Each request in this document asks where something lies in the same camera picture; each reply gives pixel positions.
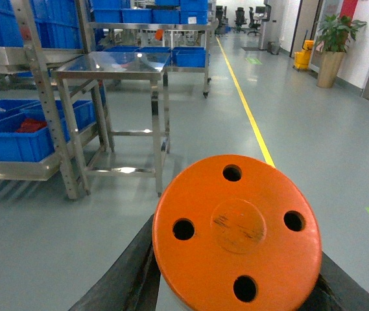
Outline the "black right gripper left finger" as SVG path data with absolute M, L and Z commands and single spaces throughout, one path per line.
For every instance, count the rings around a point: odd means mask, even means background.
M 160 270 L 152 245 L 153 216 L 109 270 L 71 310 L 155 310 Z

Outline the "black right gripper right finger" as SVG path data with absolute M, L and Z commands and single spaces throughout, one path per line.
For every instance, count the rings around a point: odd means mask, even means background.
M 369 310 L 369 293 L 323 253 L 316 285 L 299 309 Z

